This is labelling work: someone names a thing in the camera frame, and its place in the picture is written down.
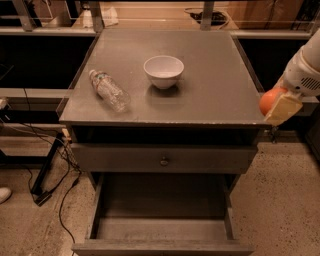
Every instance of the drawer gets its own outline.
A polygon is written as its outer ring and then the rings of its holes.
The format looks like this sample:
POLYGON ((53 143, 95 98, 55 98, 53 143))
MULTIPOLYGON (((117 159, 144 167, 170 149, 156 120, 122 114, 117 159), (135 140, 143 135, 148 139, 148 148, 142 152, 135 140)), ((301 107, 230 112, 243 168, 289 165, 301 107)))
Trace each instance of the drawer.
POLYGON ((90 172, 245 173, 256 146, 74 143, 72 151, 90 172))
POLYGON ((80 256, 250 255, 221 174, 101 173, 80 256))

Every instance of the water bottle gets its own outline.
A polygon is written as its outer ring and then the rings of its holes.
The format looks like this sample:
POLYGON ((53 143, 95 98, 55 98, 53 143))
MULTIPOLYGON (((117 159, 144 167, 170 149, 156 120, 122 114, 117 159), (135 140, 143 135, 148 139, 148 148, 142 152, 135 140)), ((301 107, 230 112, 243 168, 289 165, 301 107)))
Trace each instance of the water bottle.
POLYGON ((115 83, 106 72, 91 70, 89 77, 94 90, 116 112, 126 112, 130 104, 130 95, 115 83))

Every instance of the tile floor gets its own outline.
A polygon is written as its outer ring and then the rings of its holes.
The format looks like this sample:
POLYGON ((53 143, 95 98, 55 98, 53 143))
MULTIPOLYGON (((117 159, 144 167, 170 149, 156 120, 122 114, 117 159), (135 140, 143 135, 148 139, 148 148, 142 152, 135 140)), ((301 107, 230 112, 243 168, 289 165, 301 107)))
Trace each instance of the tile floor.
MULTIPOLYGON (((0 147, 8 155, 46 155, 49 150, 48 143, 32 136, 1 135, 0 131, 0 147)), ((251 167, 231 194, 240 242, 255 248, 253 256, 320 255, 319 163, 295 135, 280 134, 277 144, 263 137, 258 147, 251 167)), ((66 162, 56 155, 43 187, 52 188, 66 170, 66 162)), ((35 177, 39 169, 31 171, 35 177)), ((0 186, 13 190, 0 205, 0 256, 72 255, 72 239, 62 229, 58 213, 76 176, 71 171, 52 198, 38 207, 28 189, 30 173, 0 169, 0 186)), ((84 241, 93 198, 94 189, 84 173, 62 209, 62 220, 76 242, 84 241)))

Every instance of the drawer knob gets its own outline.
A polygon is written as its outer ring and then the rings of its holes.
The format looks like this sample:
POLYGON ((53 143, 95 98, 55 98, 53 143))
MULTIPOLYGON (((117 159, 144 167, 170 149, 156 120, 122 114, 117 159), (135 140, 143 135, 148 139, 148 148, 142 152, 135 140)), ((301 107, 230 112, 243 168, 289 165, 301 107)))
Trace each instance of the drawer knob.
POLYGON ((167 166, 168 164, 169 164, 169 159, 163 156, 162 159, 160 160, 160 165, 167 166))

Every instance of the orange ball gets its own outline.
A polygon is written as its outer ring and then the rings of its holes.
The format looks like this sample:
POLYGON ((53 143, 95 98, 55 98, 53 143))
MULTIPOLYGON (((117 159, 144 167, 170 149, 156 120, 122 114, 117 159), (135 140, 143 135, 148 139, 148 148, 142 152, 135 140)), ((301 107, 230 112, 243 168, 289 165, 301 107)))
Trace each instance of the orange ball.
POLYGON ((282 93, 286 93, 288 90, 282 87, 272 88, 267 91, 260 99, 259 108, 261 113, 265 116, 272 108, 273 103, 278 99, 282 93))

